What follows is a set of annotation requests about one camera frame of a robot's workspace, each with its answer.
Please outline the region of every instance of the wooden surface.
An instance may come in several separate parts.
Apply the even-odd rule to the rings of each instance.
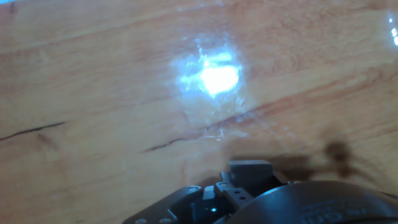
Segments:
[[[121,223],[230,159],[398,194],[397,12],[395,0],[0,4],[0,223]],[[239,80],[214,93],[203,74]]]

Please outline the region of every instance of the crack in wood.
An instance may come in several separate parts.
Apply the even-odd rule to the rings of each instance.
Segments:
[[[56,127],[56,126],[65,124],[66,122],[67,122],[67,121],[60,122],[60,123],[55,123],[55,124],[49,124],[49,125],[42,126],[42,127],[38,127],[38,128],[32,128],[32,129],[28,129],[28,130],[25,130],[25,131],[19,131],[19,132],[15,133],[15,134],[12,134],[12,135],[10,135],[10,136],[0,138],[0,141],[6,140],[6,139],[9,139],[9,138],[12,138],[12,137],[21,135],[21,134],[27,134],[27,133],[32,133],[32,132],[35,132],[35,131],[40,131],[40,130],[45,129],[45,128]]]

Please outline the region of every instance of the black plastic part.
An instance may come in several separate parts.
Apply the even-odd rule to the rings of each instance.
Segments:
[[[337,181],[304,182],[270,190],[238,210],[227,224],[364,223],[398,219],[398,200]]]
[[[189,223],[192,221],[190,203],[200,200],[203,190],[198,186],[189,186],[170,194],[143,211],[133,215],[123,224],[135,224],[137,220],[145,219],[146,224],[159,224],[159,220],[169,218],[169,223]]]
[[[225,199],[218,197],[191,203],[192,220],[195,224],[213,223],[227,213]]]
[[[243,188],[226,189],[223,191],[223,196],[234,207],[235,211],[241,209],[253,199]]]

